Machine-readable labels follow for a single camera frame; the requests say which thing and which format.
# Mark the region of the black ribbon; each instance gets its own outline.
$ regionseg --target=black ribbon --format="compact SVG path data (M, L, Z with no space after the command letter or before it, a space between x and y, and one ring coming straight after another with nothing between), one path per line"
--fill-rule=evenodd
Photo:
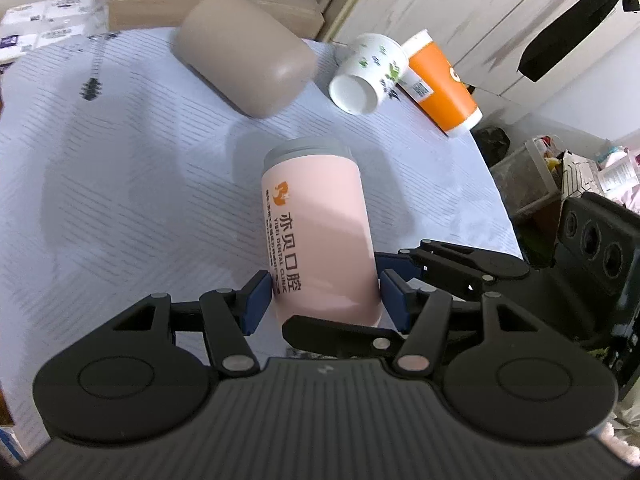
M532 81L549 70L600 25L619 0L579 0L526 47L519 72ZM622 0L625 12L640 10L638 0Z

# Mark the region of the floral paper cup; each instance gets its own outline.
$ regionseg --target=floral paper cup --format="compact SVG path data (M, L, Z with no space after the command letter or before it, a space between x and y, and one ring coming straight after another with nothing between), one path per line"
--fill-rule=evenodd
M353 115L370 114L384 101L409 67L402 47L382 34L363 34L349 45L331 83L335 105Z

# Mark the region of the orange logo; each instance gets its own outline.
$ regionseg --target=orange logo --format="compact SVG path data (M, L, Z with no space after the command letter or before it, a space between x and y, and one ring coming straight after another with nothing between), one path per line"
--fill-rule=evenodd
M287 184L286 180L276 186L276 193L273 196L273 203L275 205L285 205L287 198L289 198L289 184Z

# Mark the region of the table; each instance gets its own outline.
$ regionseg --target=table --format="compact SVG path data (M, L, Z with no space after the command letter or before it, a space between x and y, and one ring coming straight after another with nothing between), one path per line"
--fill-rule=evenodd
M316 80L254 120L172 56L171 36L74 38L2 78L0 384L27 453L48 439L31 399L46 360L149 293L193 301L266 268L262 159L284 139L351 147L377 251L431 238L520 256L471 135L447 139L402 92L345 114L326 96L332 46L310 42ZM202 338L177 339L204 356ZM271 312L250 344L261 362L286 350Z

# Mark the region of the pink bottle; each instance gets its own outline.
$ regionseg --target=pink bottle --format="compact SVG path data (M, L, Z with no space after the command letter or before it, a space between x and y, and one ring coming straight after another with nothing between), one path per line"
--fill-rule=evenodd
M264 159L267 248L276 313L366 326L382 314L360 170L347 146L307 137Z

